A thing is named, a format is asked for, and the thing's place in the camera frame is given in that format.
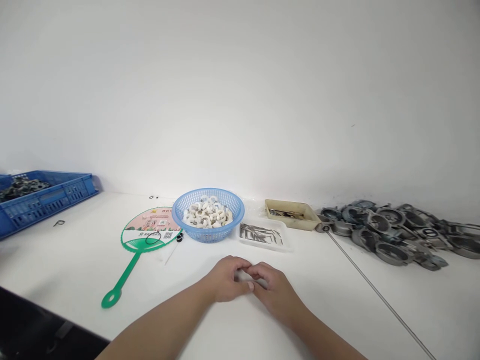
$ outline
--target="white table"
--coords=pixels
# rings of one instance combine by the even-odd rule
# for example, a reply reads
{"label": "white table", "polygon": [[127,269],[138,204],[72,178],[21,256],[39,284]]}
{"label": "white table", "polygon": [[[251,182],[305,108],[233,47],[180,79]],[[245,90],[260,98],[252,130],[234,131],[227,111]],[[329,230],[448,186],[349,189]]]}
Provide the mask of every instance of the white table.
{"label": "white table", "polygon": [[[0,243],[0,286],[111,340],[199,280],[221,257],[235,255],[284,271],[305,304],[369,359],[428,359],[328,235],[315,231],[288,229],[290,254],[233,238],[203,244],[186,236],[166,265],[155,251],[142,254],[118,303],[103,309],[103,296],[133,256],[120,244],[122,229],[144,210],[172,204],[103,192],[21,231]],[[57,220],[65,224],[53,227]],[[226,354],[242,360],[310,357],[253,295],[212,306],[181,358],[225,359]]]}
{"label": "white table", "polygon": [[438,271],[416,263],[392,266],[333,236],[437,360],[479,358],[480,260],[438,251],[449,263]]}

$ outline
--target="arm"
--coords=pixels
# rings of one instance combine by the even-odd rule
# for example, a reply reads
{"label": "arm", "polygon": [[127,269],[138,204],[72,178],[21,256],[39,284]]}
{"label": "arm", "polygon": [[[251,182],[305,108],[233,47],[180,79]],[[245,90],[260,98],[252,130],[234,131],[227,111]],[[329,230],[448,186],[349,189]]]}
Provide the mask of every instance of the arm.
{"label": "arm", "polygon": [[245,272],[255,280],[264,279],[267,282],[267,289],[255,282],[253,293],[277,320],[305,343],[317,359],[366,360],[310,312],[283,272],[264,262],[245,269]]}
{"label": "arm", "polygon": [[223,258],[199,282],[130,324],[97,360],[175,359],[210,305],[252,292],[252,282],[234,281],[236,270],[251,265],[240,257]]}

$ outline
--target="blue plastic basket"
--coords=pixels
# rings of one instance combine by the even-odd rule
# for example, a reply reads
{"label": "blue plastic basket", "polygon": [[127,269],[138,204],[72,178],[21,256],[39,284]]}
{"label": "blue plastic basket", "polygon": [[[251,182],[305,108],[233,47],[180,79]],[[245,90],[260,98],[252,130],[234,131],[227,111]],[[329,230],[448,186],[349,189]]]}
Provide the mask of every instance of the blue plastic basket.
{"label": "blue plastic basket", "polygon": [[[213,229],[196,228],[182,221],[184,210],[188,209],[193,203],[199,202],[202,195],[216,196],[218,202],[229,208],[233,214],[233,221],[228,225]],[[201,243],[218,243],[225,239],[232,230],[242,221],[245,215],[245,206],[242,200],[227,190],[214,187],[205,187],[189,191],[180,196],[172,208],[173,220],[178,226],[181,226],[185,232],[194,240]]]}
{"label": "blue plastic basket", "polygon": [[0,191],[20,177],[52,186],[0,202],[0,240],[99,193],[90,173],[39,170],[0,177]]}

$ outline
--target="green plastic fan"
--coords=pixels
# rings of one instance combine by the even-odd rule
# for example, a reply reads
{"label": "green plastic fan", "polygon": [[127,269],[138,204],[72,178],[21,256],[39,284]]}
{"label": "green plastic fan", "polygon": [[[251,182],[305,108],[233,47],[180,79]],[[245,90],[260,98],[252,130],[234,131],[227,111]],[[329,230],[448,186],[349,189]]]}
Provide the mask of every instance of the green plastic fan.
{"label": "green plastic fan", "polygon": [[122,296],[122,287],[130,276],[142,253],[151,252],[170,244],[182,229],[172,218],[171,207],[155,207],[135,216],[121,232],[121,244],[134,253],[120,280],[101,301],[104,309],[114,306]]}

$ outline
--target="black floor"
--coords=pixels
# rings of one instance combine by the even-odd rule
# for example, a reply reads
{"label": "black floor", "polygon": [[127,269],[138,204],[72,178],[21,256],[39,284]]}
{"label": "black floor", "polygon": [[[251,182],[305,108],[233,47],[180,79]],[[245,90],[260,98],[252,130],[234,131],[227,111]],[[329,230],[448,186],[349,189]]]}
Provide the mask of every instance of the black floor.
{"label": "black floor", "polygon": [[0,287],[0,360],[93,360],[107,345]]}

